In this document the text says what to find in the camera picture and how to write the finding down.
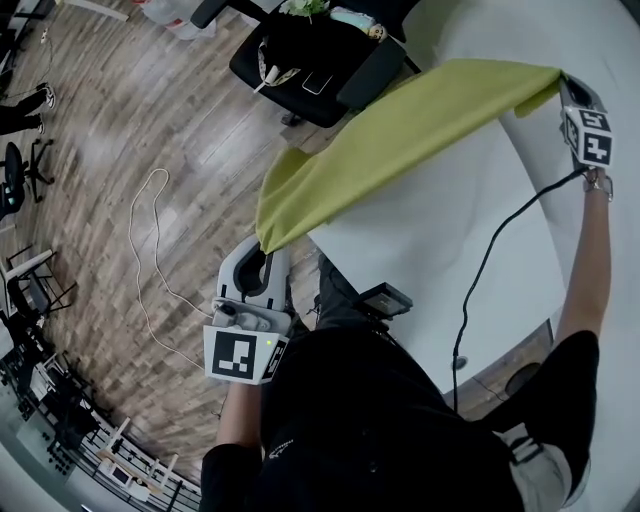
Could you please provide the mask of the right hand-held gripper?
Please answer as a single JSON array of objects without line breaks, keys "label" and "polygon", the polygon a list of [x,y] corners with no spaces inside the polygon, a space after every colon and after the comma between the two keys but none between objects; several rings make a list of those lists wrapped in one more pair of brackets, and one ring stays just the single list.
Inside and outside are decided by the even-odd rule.
[{"label": "right hand-held gripper", "polygon": [[560,77],[559,93],[563,105],[561,131],[573,165],[610,167],[614,136],[600,96],[571,75]]}]

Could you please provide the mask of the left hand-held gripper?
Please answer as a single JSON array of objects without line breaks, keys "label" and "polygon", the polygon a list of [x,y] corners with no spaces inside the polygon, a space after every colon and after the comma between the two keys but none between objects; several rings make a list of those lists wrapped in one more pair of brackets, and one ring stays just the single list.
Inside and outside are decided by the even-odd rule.
[{"label": "left hand-held gripper", "polygon": [[[289,271],[289,249],[265,254],[255,235],[224,258],[223,298],[213,301],[212,323],[203,328],[206,376],[250,385],[273,379],[289,343],[291,317],[282,312]],[[250,304],[234,301],[243,297]]]}]

